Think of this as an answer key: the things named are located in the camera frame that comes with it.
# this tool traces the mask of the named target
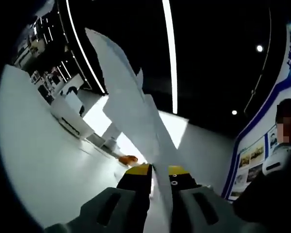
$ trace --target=exhibition hall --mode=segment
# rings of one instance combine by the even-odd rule
[[[291,0],[9,4],[1,231],[291,227]]]

